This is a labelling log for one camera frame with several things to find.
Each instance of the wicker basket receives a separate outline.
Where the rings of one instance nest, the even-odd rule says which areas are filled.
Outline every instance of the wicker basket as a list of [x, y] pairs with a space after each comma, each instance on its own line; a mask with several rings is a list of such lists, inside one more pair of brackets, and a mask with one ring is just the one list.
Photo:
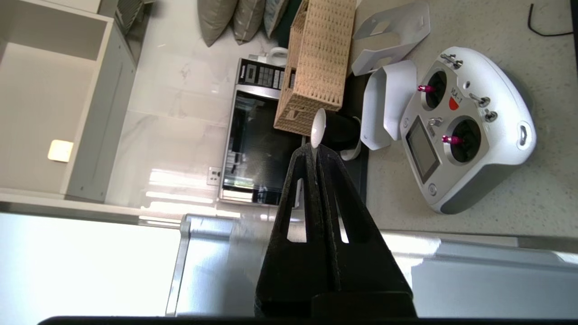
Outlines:
[[310, 135], [320, 108], [341, 109], [354, 18], [355, 0], [303, 0], [291, 25], [275, 128]]

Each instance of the black cable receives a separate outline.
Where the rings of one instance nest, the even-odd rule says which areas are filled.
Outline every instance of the black cable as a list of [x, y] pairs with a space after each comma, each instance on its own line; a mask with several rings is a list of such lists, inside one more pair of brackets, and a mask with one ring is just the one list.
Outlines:
[[538, 34], [538, 35], [540, 35], [540, 36], [544, 36], [544, 37], [564, 36], [564, 35], [574, 34], [573, 31], [572, 31], [572, 32], [567, 32], [567, 33], [561, 33], [561, 34], [542, 34], [542, 33], [540, 33], [539, 31], [533, 29], [533, 28], [532, 28], [532, 11], [533, 11], [533, 9], [534, 9], [534, 4], [532, 3], [532, 4], [530, 5], [530, 13], [528, 13], [528, 28], [529, 28], [532, 32], [534, 32], [534, 33], [536, 33], [536, 34]]

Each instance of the cabinet door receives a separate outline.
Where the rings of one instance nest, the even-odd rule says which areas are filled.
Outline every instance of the cabinet door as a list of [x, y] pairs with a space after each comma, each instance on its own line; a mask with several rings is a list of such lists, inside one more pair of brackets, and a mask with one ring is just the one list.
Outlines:
[[104, 202], [136, 67], [116, 27], [110, 34], [66, 198]]

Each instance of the white cabinet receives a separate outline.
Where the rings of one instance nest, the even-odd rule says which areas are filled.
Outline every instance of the white cabinet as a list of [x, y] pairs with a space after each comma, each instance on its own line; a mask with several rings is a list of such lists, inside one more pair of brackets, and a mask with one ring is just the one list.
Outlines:
[[98, 13], [101, 0], [44, 0], [70, 8], [80, 9], [91, 13]]
[[[136, 66], [112, 18], [0, 2], [0, 193], [103, 202]], [[69, 162], [48, 159], [73, 143]]]

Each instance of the wall outlet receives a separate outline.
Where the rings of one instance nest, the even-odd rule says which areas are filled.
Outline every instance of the wall outlet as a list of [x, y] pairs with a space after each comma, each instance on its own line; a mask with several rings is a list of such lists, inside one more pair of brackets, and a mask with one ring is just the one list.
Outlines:
[[219, 186], [221, 184], [221, 167], [209, 167], [207, 185]]

